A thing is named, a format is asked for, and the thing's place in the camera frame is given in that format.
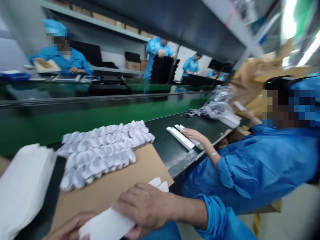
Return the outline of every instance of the shelf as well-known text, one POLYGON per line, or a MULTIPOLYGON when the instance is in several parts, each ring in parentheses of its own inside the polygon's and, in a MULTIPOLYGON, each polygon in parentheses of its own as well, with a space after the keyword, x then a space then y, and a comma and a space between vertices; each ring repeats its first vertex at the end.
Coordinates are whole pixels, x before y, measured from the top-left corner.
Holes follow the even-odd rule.
POLYGON ((105 72, 118 72, 118 73, 127 73, 127 74, 144 74, 143 71, 135 71, 129 69, 117 69, 117 68, 105 68, 105 67, 96 67, 91 66, 93 70, 96 71, 105 71, 105 72))
POLYGON ((46 9, 49 9, 51 11, 67 15, 69 17, 73 17, 73 18, 79 19, 81 21, 85 21, 85 22, 88 22, 88 23, 91 23, 91 24, 94 24, 94 25, 109 29, 109 30, 114 31, 114 32, 121 33, 123 35, 135 38, 135 39, 137 39, 139 41, 148 42, 148 40, 149 40, 149 38, 147 38, 147 37, 144 37, 144 36, 141 36, 139 34, 130 32, 128 30, 125 30, 123 28, 114 26, 112 24, 103 22, 103 21, 101 21, 99 19, 95 19, 93 17, 78 13, 78 12, 73 11, 71 9, 68 9, 68 8, 65 8, 65 7, 61 7, 61 6, 56 5, 56 4, 52 3, 52 2, 48 2, 46 0, 40 0, 39 3, 40 3, 40 6, 42 6, 43 8, 46 8, 46 9))

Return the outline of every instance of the cardboard box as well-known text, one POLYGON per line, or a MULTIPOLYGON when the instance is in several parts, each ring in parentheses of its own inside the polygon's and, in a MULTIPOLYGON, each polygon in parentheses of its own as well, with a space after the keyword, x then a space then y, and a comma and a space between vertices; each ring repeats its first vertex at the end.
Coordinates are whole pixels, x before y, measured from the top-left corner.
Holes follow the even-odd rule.
POLYGON ((135 164, 95 179, 93 184, 81 190, 60 194, 51 229, 82 211, 95 211, 97 214, 105 211, 110 208, 112 201, 137 182, 148 183, 160 177, 169 186, 173 184, 172 177, 152 144, 134 153, 137 159, 135 164))
POLYGON ((153 38, 153 35, 150 34, 150 33, 147 33, 145 31, 142 31, 140 30, 140 33, 139 33, 141 36, 144 36, 144 37, 147 37, 147 38, 153 38))
POLYGON ((136 34, 139 34, 139 29, 138 28, 131 27, 131 26, 127 25, 127 24, 125 25, 125 28, 126 28, 126 30, 128 30, 130 32, 134 32, 136 34))
POLYGON ((70 4, 67 1, 64 1, 64 0, 52 0, 52 2, 54 4, 59 5, 59 6, 62 6, 62 7, 70 9, 70 4))
POLYGON ((84 9, 84 8, 81 8, 81 7, 78 7, 77 5, 72 5, 72 10, 73 11, 76 11, 76 12, 78 12, 78 13, 82 13, 82 14, 84 14, 84 15, 87 15, 87 16, 89 16, 89 17, 92 17, 92 14, 91 14, 91 12, 89 11, 89 10, 87 10, 87 9, 84 9))
POLYGON ((143 71, 143 72, 144 72, 144 71, 146 70, 147 63, 148 63, 148 61, 141 60, 141 67, 140 67, 140 71, 143 71))
POLYGON ((136 62, 129 62, 126 60, 126 68, 129 70, 140 71, 141 64, 136 62))
POLYGON ((117 25, 117 21, 116 21, 116 20, 113 20, 112 18, 105 17, 105 16, 103 16, 103 15, 101 15, 101 14, 99 14, 99 13, 93 12, 93 13, 92 13, 92 17, 93 17, 93 18, 96 18, 96 19, 99 19, 99 20, 101 20, 101 21, 103 21, 103 22, 112 24, 112 25, 114 25, 114 26, 117 25))

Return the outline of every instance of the hand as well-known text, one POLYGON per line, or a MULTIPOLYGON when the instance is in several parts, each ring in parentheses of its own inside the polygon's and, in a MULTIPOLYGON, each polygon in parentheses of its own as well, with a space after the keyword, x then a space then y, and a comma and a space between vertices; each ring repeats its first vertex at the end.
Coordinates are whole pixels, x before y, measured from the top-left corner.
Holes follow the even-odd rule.
MULTIPOLYGON (((43 240, 78 240, 79 229, 96 214, 80 213, 50 232, 43 240)), ((89 240, 89 236, 83 237, 81 240, 89 240)))
POLYGON ((51 68, 51 64, 48 63, 45 59, 43 58, 34 58, 34 61, 37 61, 41 66, 43 66, 44 68, 51 68))
POLYGON ((159 56, 159 58, 163 58, 164 57, 164 55, 165 55, 166 53, 163 51, 163 50, 158 50, 158 56, 159 56))
POLYGON ((85 70, 79 69, 79 68, 76 68, 76 67, 70 68, 70 69, 69 69, 69 72, 72 72, 72 73, 83 73, 83 74, 86 73, 85 70))
POLYGON ((174 212, 173 196, 149 184, 137 183, 121 193, 119 199, 111 206, 138 224, 138 227, 126 235, 130 240, 135 240, 145 229, 157 229, 170 221, 174 212))
POLYGON ((250 110, 243 110, 241 111, 247 118, 252 118, 254 117, 254 112, 250 110))
POLYGON ((194 129, 185 128, 183 129, 183 131, 181 131, 181 133, 183 133, 186 137, 192 138, 200 143, 204 143, 205 141, 208 141, 208 139, 205 136, 203 136, 201 133, 199 133, 194 129))

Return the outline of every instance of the fluorescent light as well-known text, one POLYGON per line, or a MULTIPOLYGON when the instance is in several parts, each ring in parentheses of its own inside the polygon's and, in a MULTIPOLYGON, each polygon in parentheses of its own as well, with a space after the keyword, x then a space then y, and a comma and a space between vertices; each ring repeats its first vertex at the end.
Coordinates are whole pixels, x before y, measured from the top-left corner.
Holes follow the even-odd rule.
POLYGON ((316 35, 316 39, 313 41, 309 49, 306 51, 306 53, 301 58, 300 62, 298 63, 297 67, 303 66, 307 63, 311 55, 318 49, 320 45, 320 31, 316 35))
POLYGON ((293 18, 297 0, 287 0, 283 14, 283 32, 287 39, 292 38, 297 31, 297 25, 293 18))

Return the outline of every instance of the factory floor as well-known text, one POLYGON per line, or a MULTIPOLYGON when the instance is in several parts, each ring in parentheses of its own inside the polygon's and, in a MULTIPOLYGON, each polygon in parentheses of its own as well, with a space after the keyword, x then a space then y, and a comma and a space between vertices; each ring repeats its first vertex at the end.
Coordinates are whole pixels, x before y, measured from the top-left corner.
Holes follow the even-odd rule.
MULTIPOLYGON (((309 239, 318 227, 320 187, 304 184, 282 199, 281 213, 260 215, 259 240, 309 239)), ((252 230, 254 214, 239 218, 252 230)), ((182 240, 201 240, 192 226, 178 224, 182 240)))

